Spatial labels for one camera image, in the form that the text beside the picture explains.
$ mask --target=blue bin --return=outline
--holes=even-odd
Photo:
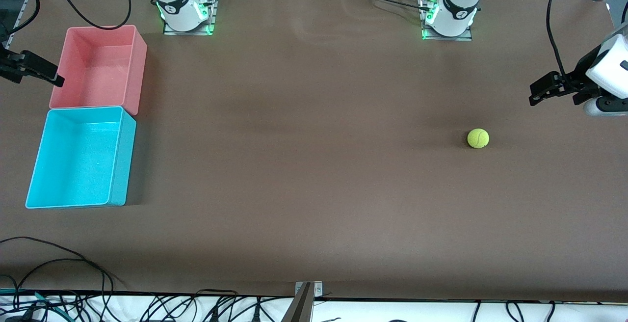
[[[135,120],[122,107],[50,110],[26,207],[123,205],[134,140]]]

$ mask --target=pink bin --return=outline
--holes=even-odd
[[[146,42],[134,25],[115,30],[70,27],[65,34],[50,108],[121,106],[135,116],[144,78]]]

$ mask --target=black strap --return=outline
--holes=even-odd
[[[162,2],[161,0],[157,0],[157,3],[166,13],[175,15],[179,14],[181,7],[188,4],[189,1],[190,0],[173,0],[172,2]]]
[[[443,0],[445,8],[451,12],[455,20],[464,20],[469,14],[473,13],[477,3],[470,7],[461,7],[453,4],[451,0]]]

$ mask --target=cable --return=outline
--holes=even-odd
[[[408,4],[408,3],[404,3],[404,2],[397,2],[396,0],[383,0],[383,1],[391,2],[391,3],[394,3],[394,4],[399,4],[400,6],[413,7],[414,9],[419,9],[419,10],[430,10],[430,8],[428,8],[428,7],[416,6],[416,5]]]
[[[516,307],[516,308],[517,308],[517,311],[519,312],[519,316],[521,317],[521,320],[517,320],[517,319],[516,319],[516,318],[512,315],[512,313],[510,312],[510,304],[514,304],[514,307]],[[512,318],[512,320],[513,320],[514,322],[525,322],[525,321],[523,320],[523,313],[521,313],[521,309],[519,308],[519,305],[517,305],[517,303],[516,303],[516,302],[513,302],[513,301],[508,301],[508,302],[506,303],[506,305],[505,305],[505,306],[506,306],[506,312],[508,313],[508,315],[509,315],[509,316],[511,316],[511,318]]]
[[[552,0],[548,0],[548,8],[547,8],[546,16],[545,16],[545,27],[547,27],[549,42],[551,43],[551,47],[554,50],[554,56],[556,57],[556,63],[558,63],[558,70],[560,71],[560,75],[563,77],[563,79],[565,79],[565,83],[567,83],[567,85],[572,86],[569,78],[567,77],[567,73],[565,73],[565,67],[563,67],[563,61],[560,59],[560,53],[558,52],[556,41],[554,41],[554,35],[551,32],[551,26],[550,26],[551,3],[552,3]]]
[[[8,238],[8,239],[0,240],[0,244],[6,243],[6,242],[9,242],[9,241],[13,241],[13,240],[30,240],[30,241],[34,241],[34,242],[38,242],[38,243],[48,244],[50,246],[59,248],[60,250],[64,250],[65,252],[72,253],[73,255],[76,255],[77,257],[79,257],[79,259],[55,259],[55,260],[49,260],[47,262],[44,262],[43,264],[38,265],[36,268],[32,269],[29,273],[27,273],[22,278],[22,280],[18,284],[18,288],[21,288],[22,285],[25,283],[26,279],[30,275],[35,273],[39,268],[42,268],[43,266],[45,266],[47,264],[54,263],[54,262],[81,261],[81,262],[85,262],[86,264],[92,266],[92,268],[98,270],[101,273],[101,276],[103,277],[103,279],[101,280],[101,296],[103,298],[103,312],[101,312],[101,315],[100,315],[100,320],[103,320],[103,316],[105,315],[105,311],[108,310],[107,305],[108,305],[109,301],[111,300],[111,296],[112,296],[112,294],[114,292],[114,280],[113,280],[111,275],[106,270],[101,268],[101,266],[99,266],[95,262],[93,262],[91,260],[88,260],[84,255],[81,255],[81,253],[78,253],[78,252],[76,252],[74,250],[70,250],[69,248],[65,248],[65,247],[61,246],[60,244],[56,244],[56,243],[53,243],[53,242],[50,242],[50,241],[46,241],[46,240],[42,240],[42,239],[36,239],[34,237],[29,237],[29,236],[11,237],[11,238]],[[107,299],[105,299],[105,278],[107,278],[107,280],[109,281],[109,284],[111,286]]]
[[[271,317],[271,315],[269,315],[268,312],[266,312],[266,310],[264,309],[264,307],[262,307],[262,304],[260,304],[260,310],[262,310],[262,313],[266,315],[266,317],[268,317],[268,319],[271,320],[271,322],[275,322],[275,320]]]
[[[477,319],[477,313],[480,312],[480,304],[482,304],[482,302],[478,300],[475,311],[473,312],[473,318],[471,319],[471,322],[475,322],[475,320]]]
[[[554,310],[556,310],[556,302],[550,301],[549,303],[551,304],[551,309],[549,310],[549,315],[545,319],[545,322],[550,322],[551,317],[554,316]]]
[[[39,15],[40,6],[41,6],[40,0],[35,0],[35,11],[33,11],[33,14],[28,19],[26,19],[26,21],[24,23],[20,24],[19,26],[15,27],[14,29],[10,30],[9,31],[9,35],[20,31],[21,29],[25,28],[28,24],[33,22],[33,20],[35,20],[37,15]]]
[[[277,299],[287,299],[287,297],[271,297],[271,298],[269,298],[269,299],[266,299],[266,300],[262,300],[262,301],[260,301],[260,304],[263,304],[264,302],[269,302],[269,301],[272,301],[272,300],[277,300]],[[235,316],[233,316],[233,318],[231,318],[231,316],[230,316],[230,317],[229,317],[229,319],[227,320],[227,322],[232,322],[232,321],[234,321],[236,318],[238,318],[240,315],[242,315],[243,313],[245,313],[245,312],[246,312],[246,311],[248,311],[249,309],[252,309],[252,308],[254,308],[255,306],[257,306],[257,304],[258,304],[258,303],[256,302],[256,303],[254,303],[253,305],[251,305],[251,306],[249,306],[249,307],[247,307],[247,308],[243,309],[242,311],[240,311],[239,313],[237,313]]]
[[[67,0],[68,4],[72,7],[72,9],[74,9],[74,11],[78,14],[78,16],[81,17],[81,19],[85,20],[86,23],[92,25],[93,27],[97,27],[98,29],[103,29],[103,30],[115,30],[121,26],[123,26],[124,24],[126,24],[126,22],[128,22],[129,17],[131,17],[131,8],[132,8],[132,2],[131,0],[128,0],[129,2],[129,8],[128,11],[126,13],[126,17],[124,18],[123,22],[119,23],[118,25],[114,26],[114,27],[102,27],[100,25],[97,25],[96,23],[93,23],[91,20],[89,20],[87,17],[85,17],[85,15],[83,15],[83,13],[81,13],[77,7],[74,5],[74,3],[72,2],[72,0]]]
[[[622,24],[626,22],[626,14],[628,14],[628,2],[626,2],[624,12],[622,13]]]
[[[15,281],[15,279],[13,279],[13,277],[11,277],[11,275],[0,274],[0,277],[5,277],[11,280],[11,284],[13,284],[13,289],[14,289],[13,308],[18,308],[20,306],[20,294],[19,294],[20,287],[18,287],[18,283]]]

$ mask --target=power cord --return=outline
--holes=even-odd
[[[128,11],[126,13],[126,17],[124,18],[123,22],[119,23],[118,25],[114,26],[114,27],[102,27],[100,25],[97,25],[96,23],[93,23],[91,20],[89,20],[85,15],[83,15],[83,13],[81,13],[77,7],[74,5],[74,3],[72,2],[72,0],[67,0],[68,4],[72,7],[72,9],[74,9],[74,11],[78,14],[78,16],[81,17],[81,19],[83,19],[86,23],[92,25],[93,27],[97,27],[98,29],[103,29],[103,30],[115,30],[118,29],[119,27],[123,26],[124,24],[126,24],[126,22],[128,22],[129,17],[131,17],[131,8],[132,8],[132,2],[131,0],[128,0],[129,2],[129,8]]]
[[[53,260],[49,260],[49,261],[44,262],[42,264],[39,264],[37,267],[31,269],[22,278],[22,280],[20,280],[20,282],[18,283],[17,289],[15,291],[14,299],[19,299],[20,288],[22,288],[22,286],[26,282],[27,278],[29,278],[38,269],[40,269],[40,268],[42,268],[44,266],[47,266],[48,264],[52,264],[52,263],[56,263],[56,262],[84,262],[84,263],[88,264],[89,266],[91,266],[92,268],[98,270],[101,273],[101,276],[103,276],[103,279],[101,280],[101,296],[103,298],[103,311],[100,314],[100,320],[101,321],[103,320],[103,316],[105,315],[106,311],[108,311],[110,313],[110,315],[113,316],[111,311],[108,309],[108,303],[109,303],[109,300],[111,299],[111,296],[112,296],[112,294],[114,292],[114,280],[111,277],[110,273],[108,273],[106,270],[101,268],[101,266],[96,264],[96,262],[88,260],[84,255],[81,255],[81,253],[78,253],[78,252],[76,252],[74,250],[70,250],[69,248],[65,248],[65,247],[61,246],[60,244],[56,244],[56,243],[53,243],[53,242],[50,242],[50,241],[46,241],[46,240],[36,239],[34,237],[28,237],[28,236],[11,237],[11,238],[8,238],[8,239],[0,240],[0,244],[6,243],[6,242],[9,242],[9,241],[14,241],[14,240],[29,240],[29,241],[34,241],[34,242],[38,242],[38,243],[44,243],[44,244],[47,244],[49,246],[53,246],[53,247],[59,248],[60,250],[63,250],[65,252],[69,252],[69,253],[77,256],[76,259],[53,259]],[[110,289],[108,291],[107,298],[105,298],[105,285],[106,285],[105,282],[107,280],[108,280],[108,283],[110,285]]]
[[[556,41],[554,41],[554,35],[552,34],[552,31],[551,31],[550,13],[551,13],[552,1],[553,0],[548,0],[548,8],[547,8],[547,13],[545,15],[545,27],[547,28],[547,31],[548,31],[549,42],[551,43],[551,47],[554,50],[554,56],[556,57],[556,63],[558,63],[558,70],[560,71],[560,75],[562,76],[563,80],[565,80],[565,83],[567,83],[569,87],[572,87],[571,81],[569,80],[567,73],[565,73],[565,67],[563,67],[563,61],[560,58],[560,53],[558,52],[558,47],[556,46]]]
[[[551,304],[551,309],[549,310],[549,315],[545,319],[545,322],[550,322],[551,317],[554,316],[554,311],[556,310],[556,302],[550,301],[549,303]]]
[[[384,2],[390,2],[390,3],[393,3],[393,4],[398,4],[400,6],[413,7],[414,9],[419,9],[419,10],[425,10],[425,11],[430,10],[430,8],[428,8],[428,7],[422,7],[422,6],[417,6],[417,5],[414,5],[414,4],[398,2],[396,0],[383,0],[383,1]]]
[[[510,312],[510,304],[514,304],[514,307],[516,307],[516,308],[517,308],[517,311],[519,312],[519,316],[520,316],[521,320],[517,320],[517,319],[516,319],[516,318],[512,315],[512,313]],[[517,303],[516,303],[516,302],[513,302],[513,301],[508,301],[508,302],[506,303],[506,305],[505,305],[505,306],[506,306],[506,312],[508,313],[508,315],[510,316],[510,318],[511,318],[514,322],[525,322],[525,321],[523,320],[523,313],[521,313],[521,309],[519,308],[519,305],[517,305]]]
[[[477,313],[480,312],[480,304],[482,304],[482,302],[478,300],[475,311],[473,312],[473,318],[471,319],[471,322],[475,322],[475,320],[477,320]]]
[[[260,320],[260,308],[262,307],[262,298],[258,297],[258,303],[255,305],[255,312],[253,313],[253,319],[251,319],[251,322],[262,322],[262,320]]]

